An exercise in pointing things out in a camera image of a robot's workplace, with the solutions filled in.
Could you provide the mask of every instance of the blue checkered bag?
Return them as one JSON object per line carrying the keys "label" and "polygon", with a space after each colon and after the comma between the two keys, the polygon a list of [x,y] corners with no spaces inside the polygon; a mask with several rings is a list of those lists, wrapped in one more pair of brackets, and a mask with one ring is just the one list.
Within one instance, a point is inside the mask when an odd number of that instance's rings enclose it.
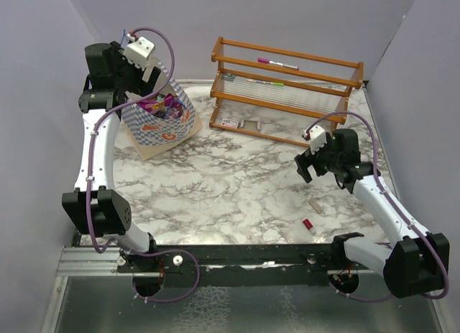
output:
{"label": "blue checkered bag", "polygon": [[[158,63],[162,70],[157,86],[164,83],[168,75],[167,69],[162,63]],[[154,146],[180,142],[189,135],[196,119],[196,111],[192,102],[182,87],[171,78],[169,84],[162,90],[164,92],[175,92],[185,106],[182,116],[178,119],[161,119],[149,114],[137,104],[132,104],[123,109],[121,116],[132,133],[132,136],[139,145]]]}

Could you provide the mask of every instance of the gray wall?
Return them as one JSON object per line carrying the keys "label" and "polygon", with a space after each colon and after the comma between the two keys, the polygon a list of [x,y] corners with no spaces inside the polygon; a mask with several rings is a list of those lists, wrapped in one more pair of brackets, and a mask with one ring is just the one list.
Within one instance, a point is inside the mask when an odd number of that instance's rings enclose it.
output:
{"label": "gray wall", "polygon": [[[218,36],[349,61],[370,78],[412,0],[72,0],[102,40],[152,26],[171,40],[176,78],[214,79]],[[158,40],[157,54],[169,58]]]}
{"label": "gray wall", "polygon": [[[400,198],[451,241],[460,308],[460,0],[415,0],[368,91]],[[456,315],[458,327],[460,316]]]}
{"label": "gray wall", "polygon": [[73,226],[92,37],[69,0],[0,0],[0,331],[40,331]]}

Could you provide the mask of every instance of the bag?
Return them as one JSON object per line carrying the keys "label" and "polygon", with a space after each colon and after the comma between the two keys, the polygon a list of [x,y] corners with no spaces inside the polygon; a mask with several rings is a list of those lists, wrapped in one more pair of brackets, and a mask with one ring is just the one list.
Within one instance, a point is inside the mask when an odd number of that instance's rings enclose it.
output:
{"label": "bag", "polygon": [[[155,89],[157,89],[166,81],[168,72],[164,65],[158,62],[158,59],[153,58],[152,64],[149,65],[149,69],[144,74],[147,78],[149,78],[154,66],[162,71],[155,84]],[[183,105],[183,112],[179,118],[162,119],[147,112],[137,104],[127,106],[121,112],[121,117],[128,126],[128,135],[142,160],[149,159],[179,145],[203,126],[192,102],[173,78],[161,90],[160,94],[164,96],[172,94],[180,100]],[[140,96],[131,94],[129,98],[134,100]]]}

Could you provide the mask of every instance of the marble table top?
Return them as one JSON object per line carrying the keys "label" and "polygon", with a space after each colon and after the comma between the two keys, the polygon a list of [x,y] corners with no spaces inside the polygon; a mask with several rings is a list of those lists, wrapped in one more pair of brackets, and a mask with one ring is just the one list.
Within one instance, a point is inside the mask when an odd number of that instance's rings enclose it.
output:
{"label": "marble table top", "polygon": [[[294,157],[302,147],[210,129],[215,105],[210,86],[185,89],[204,127],[189,140],[147,161],[141,161],[122,125],[116,138],[114,178],[116,190],[128,200],[133,222],[150,232],[160,244],[322,243],[335,235],[361,232],[374,242],[385,235],[364,205],[327,174],[305,183],[296,173]],[[296,137],[314,119],[279,111],[256,111],[239,104],[235,116],[222,109],[222,117],[263,115],[271,134]],[[349,109],[372,122],[362,90],[353,91]],[[372,156],[365,126],[349,117],[344,126],[359,135],[362,158]],[[391,186],[379,148],[379,169]],[[323,209],[318,213],[313,198]],[[316,228],[312,235],[302,221]],[[82,245],[88,243],[84,238]]]}

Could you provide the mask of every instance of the purple cable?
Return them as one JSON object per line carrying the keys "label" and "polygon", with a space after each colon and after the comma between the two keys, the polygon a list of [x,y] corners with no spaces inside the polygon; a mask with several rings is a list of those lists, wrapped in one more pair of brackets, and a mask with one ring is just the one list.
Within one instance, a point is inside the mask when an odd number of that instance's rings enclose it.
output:
{"label": "purple cable", "polygon": [[[412,229],[420,237],[420,239],[426,245],[428,250],[430,250],[430,253],[433,255],[436,263],[438,264],[438,267],[441,269],[441,272],[443,273],[443,279],[444,279],[444,289],[443,289],[443,291],[438,295],[429,295],[429,294],[425,293],[422,296],[424,296],[426,298],[429,298],[429,299],[441,299],[441,298],[446,297],[447,293],[449,292],[449,276],[447,274],[447,269],[446,269],[446,267],[444,267],[444,264],[443,264],[441,258],[439,257],[438,253],[434,250],[434,248],[430,244],[430,242],[422,234],[422,232],[419,229],[417,229],[417,227],[414,227],[414,226],[411,225],[411,222],[410,222],[409,218],[406,217],[406,215],[400,209],[400,207],[393,201],[392,197],[389,195],[389,193],[387,192],[387,190],[384,188],[384,186],[382,185],[382,183],[379,180],[379,176],[377,174],[377,142],[375,140],[374,132],[372,131],[372,128],[371,128],[369,122],[366,121],[366,119],[364,117],[362,117],[361,115],[359,115],[359,114],[357,114],[355,112],[352,112],[352,111],[335,111],[335,112],[331,112],[330,114],[324,115],[320,119],[317,119],[316,121],[314,121],[314,123],[312,123],[312,125],[309,126],[309,128],[307,128],[306,132],[308,133],[310,131],[310,129],[312,129],[314,126],[316,126],[319,122],[323,121],[324,119],[327,119],[330,116],[338,115],[338,114],[348,114],[348,115],[355,116],[358,119],[360,119],[361,121],[363,121],[363,123],[366,125],[367,129],[369,130],[369,134],[370,134],[371,141],[372,141],[373,173],[374,173],[374,179],[375,179],[375,182],[377,183],[377,186],[382,191],[384,197],[390,202],[391,206],[400,215],[402,220],[408,225],[409,229]],[[373,301],[380,302],[382,300],[384,301],[386,299],[392,298],[392,296],[389,295],[389,296],[385,296],[384,297],[385,299],[384,298],[378,298],[378,299],[372,300],[372,299],[365,299],[365,298],[354,297],[354,296],[347,296],[347,294],[342,293],[340,291],[339,291],[339,293],[341,295],[343,295],[343,296],[348,297],[348,298],[351,298],[351,299],[354,299],[354,300],[357,300],[357,301],[365,301],[365,302],[373,302]]]}
{"label": "purple cable", "polygon": [[[106,112],[94,124],[93,134],[91,135],[91,138],[90,138],[89,156],[88,156],[88,180],[87,180],[88,184],[86,185],[86,221],[88,223],[88,231],[89,231],[89,235],[91,237],[91,241],[93,243],[94,250],[99,254],[102,254],[107,249],[107,247],[110,245],[110,243],[112,243],[113,241],[116,240],[115,238],[111,238],[104,245],[102,245],[102,246],[98,245],[98,243],[96,241],[96,234],[94,233],[93,217],[91,216],[91,182],[92,182],[92,175],[93,175],[94,145],[95,145],[95,142],[96,142],[96,136],[98,134],[99,127],[102,125],[104,120],[110,114],[113,114],[114,112],[116,112],[118,110],[121,110],[126,106],[139,103],[140,101],[145,100],[145,99],[151,99],[152,97],[158,95],[158,93],[161,92],[161,90],[164,89],[166,87],[166,85],[170,82],[170,79],[172,78],[173,73],[174,73],[174,67],[175,67],[174,50],[173,50],[173,47],[172,47],[169,39],[167,39],[166,36],[163,33],[161,33],[160,31],[158,31],[156,29],[153,29],[151,27],[139,27],[139,28],[131,31],[130,33],[132,35],[135,35],[139,31],[150,31],[150,32],[154,32],[157,35],[161,36],[161,38],[165,41],[165,43],[166,43],[166,45],[167,45],[167,47],[168,47],[168,49],[170,51],[170,54],[171,54],[171,68],[170,68],[170,72],[169,72],[169,74],[168,74],[168,76],[166,78],[165,83],[159,89],[157,89],[156,91],[152,92],[151,94],[148,94],[148,95],[146,95],[144,97],[141,97],[141,98],[139,98],[139,99],[137,99],[135,101],[128,101],[128,102],[126,102],[124,104],[121,104],[121,105],[118,105],[118,106],[114,107],[113,109],[110,109],[108,112]],[[170,302],[180,301],[181,299],[189,296],[192,292],[194,292],[194,290],[198,286],[198,282],[200,280],[200,267],[199,267],[198,261],[196,260],[196,258],[190,252],[188,252],[186,250],[166,250],[164,252],[156,252],[156,253],[152,253],[152,254],[138,252],[136,250],[130,250],[130,252],[132,252],[133,254],[139,255],[139,256],[143,256],[143,257],[156,257],[156,256],[164,255],[164,254],[167,254],[167,253],[170,253],[170,252],[183,252],[183,253],[187,254],[188,256],[190,256],[192,258],[193,262],[195,263],[196,270],[197,270],[195,284],[193,285],[193,287],[187,293],[184,293],[182,296],[179,296],[177,298],[172,298],[172,299],[163,299],[163,300],[158,299],[157,300],[157,299],[153,299],[153,298],[147,298],[148,301],[160,302],[160,303],[170,303]]]}

